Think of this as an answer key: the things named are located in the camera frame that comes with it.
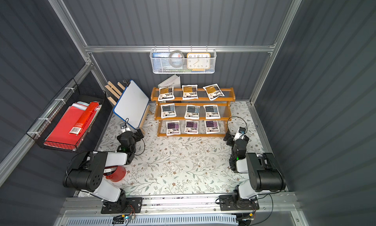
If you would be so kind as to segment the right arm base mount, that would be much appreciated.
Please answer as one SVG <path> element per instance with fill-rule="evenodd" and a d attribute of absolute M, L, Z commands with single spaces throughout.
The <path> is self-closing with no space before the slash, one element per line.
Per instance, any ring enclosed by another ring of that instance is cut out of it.
<path fill-rule="evenodd" d="M 257 199 L 242 199 L 235 190 L 232 194 L 220 195 L 216 201 L 221 211 L 235 211 L 235 210 L 259 210 Z"/>

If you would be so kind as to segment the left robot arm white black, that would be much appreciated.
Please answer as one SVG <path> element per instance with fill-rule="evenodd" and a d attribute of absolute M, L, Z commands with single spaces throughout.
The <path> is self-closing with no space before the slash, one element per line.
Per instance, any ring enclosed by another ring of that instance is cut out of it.
<path fill-rule="evenodd" d="M 77 154 L 67 165 L 63 186 L 86 192 L 104 202 L 118 202 L 123 190 L 113 183 L 125 177 L 125 167 L 138 155 L 136 144 L 143 141 L 143 138 L 141 129 L 132 132 L 124 127 L 117 136 L 120 145 L 115 152 L 91 151 Z"/>

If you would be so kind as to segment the purple coffee bag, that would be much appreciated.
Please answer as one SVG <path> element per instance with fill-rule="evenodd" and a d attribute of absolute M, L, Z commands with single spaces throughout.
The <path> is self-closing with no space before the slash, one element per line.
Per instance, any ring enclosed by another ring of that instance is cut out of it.
<path fill-rule="evenodd" d="M 175 136 L 175 135 L 181 135 L 181 129 L 180 129 L 180 121 L 167 121 L 166 122 L 166 135 L 169 136 Z"/>
<path fill-rule="evenodd" d="M 205 120 L 205 132 L 206 134 L 217 134 L 220 133 L 218 121 L 216 120 Z"/>

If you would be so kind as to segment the blue coffee bag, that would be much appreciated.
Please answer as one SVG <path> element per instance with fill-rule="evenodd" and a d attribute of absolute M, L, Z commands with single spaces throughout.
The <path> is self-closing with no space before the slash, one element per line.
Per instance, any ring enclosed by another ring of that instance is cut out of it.
<path fill-rule="evenodd" d="M 220 113 L 217 105 L 204 105 L 205 119 L 220 119 Z"/>
<path fill-rule="evenodd" d="M 176 117 L 175 104 L 163 104 L 161 105 L 161 118 L 172 118 Z"/>
<path fill-rule="evenodd" d="M 184 118 L 191 119 L 191 120 L 198 120 L 199 112 L 200 112 L 200 106 L 187 105 Z"/>

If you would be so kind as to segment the yellow coffee bag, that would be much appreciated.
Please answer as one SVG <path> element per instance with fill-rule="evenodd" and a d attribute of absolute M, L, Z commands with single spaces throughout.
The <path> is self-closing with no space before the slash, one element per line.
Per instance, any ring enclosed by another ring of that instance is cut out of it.
<path fill-rule="evenodd" d="M 203 89 L 207 93 L 207 96 L 210 101 L 214 101 L 219 97 L 225 96 L 218 84 L 204 86 Z"/>
<path fill-rule="evenodd" d="M 159 96 L 158 96 L 158 101 L 168 101 L 168 100 L 174 100 L 174 87 L 161 87 L 159 88 Z"/>
<path fill-rule="evenodd" d="M 197 85 L 182 85 L 183 100 L 198 99 Z"/>

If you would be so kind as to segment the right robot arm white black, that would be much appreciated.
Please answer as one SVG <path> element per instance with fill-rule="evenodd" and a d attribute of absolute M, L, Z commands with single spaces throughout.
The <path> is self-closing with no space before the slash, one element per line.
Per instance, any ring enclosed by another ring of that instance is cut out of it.
<path fill-rule="evenodd" d="M 235 173 L 247 174 L 248 180 L 237 185 L 233 191 L 233 201 L 251 200 L 259 193 L 278 193 L 286 188 L 286 180 L 273 153 L 249 153 L 249 137 L 246 129 L 240 127 L 235 135 L 229 131 L 223 139 L 231 147 L 230 169 Z"/>

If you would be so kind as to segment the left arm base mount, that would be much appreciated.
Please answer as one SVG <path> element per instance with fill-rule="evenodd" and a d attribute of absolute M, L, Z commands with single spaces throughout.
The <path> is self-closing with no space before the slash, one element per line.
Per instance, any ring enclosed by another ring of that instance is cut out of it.
<path fill-rule="evenodd" d="M 103 201 L 101 214 L 140 213 L 142 204 L 142 197 L 128 198 L 124 194 L 121 194 L 116 202 Z"/>

